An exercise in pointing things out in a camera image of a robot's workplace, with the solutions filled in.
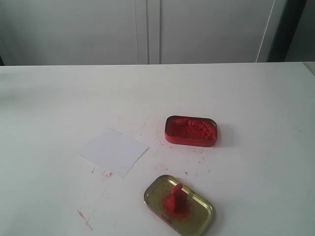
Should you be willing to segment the red stamp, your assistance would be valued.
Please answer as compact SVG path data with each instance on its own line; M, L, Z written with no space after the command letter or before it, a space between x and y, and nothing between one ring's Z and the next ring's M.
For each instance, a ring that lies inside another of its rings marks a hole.
M183 184L177 184L164 201L164 208L168 213L184 213L187 203L187 193L183 190Z

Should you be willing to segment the red ink paste tin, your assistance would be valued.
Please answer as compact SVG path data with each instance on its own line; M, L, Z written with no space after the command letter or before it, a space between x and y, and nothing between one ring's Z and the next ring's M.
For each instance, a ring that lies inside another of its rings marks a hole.
M195 147L212 147L218 139L217 124L210 118L170 116L164 133L170 143Z

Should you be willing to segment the white paper sheet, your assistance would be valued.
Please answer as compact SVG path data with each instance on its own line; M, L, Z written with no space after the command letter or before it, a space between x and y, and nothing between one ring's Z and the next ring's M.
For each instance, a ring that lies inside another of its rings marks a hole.
M106 128L80 148L78 154L123 178L148 148L125 134Z

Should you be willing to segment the gold tin lid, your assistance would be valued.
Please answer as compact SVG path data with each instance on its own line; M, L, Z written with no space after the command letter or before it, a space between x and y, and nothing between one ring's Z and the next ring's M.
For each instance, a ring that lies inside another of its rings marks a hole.
M156 216L178 234L182 236L201 236L207 231L215 218L215 209L208 200L182 183L183 190L188 195L184 213L171 214L164 208L165 199L179 183L182 182L171 175L159 176L145 190L144 202Z

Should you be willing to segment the white cabinet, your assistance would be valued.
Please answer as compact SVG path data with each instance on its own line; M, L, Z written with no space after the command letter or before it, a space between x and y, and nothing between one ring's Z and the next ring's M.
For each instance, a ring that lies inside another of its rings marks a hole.
M6 65L256 62L273 0L3 0Z

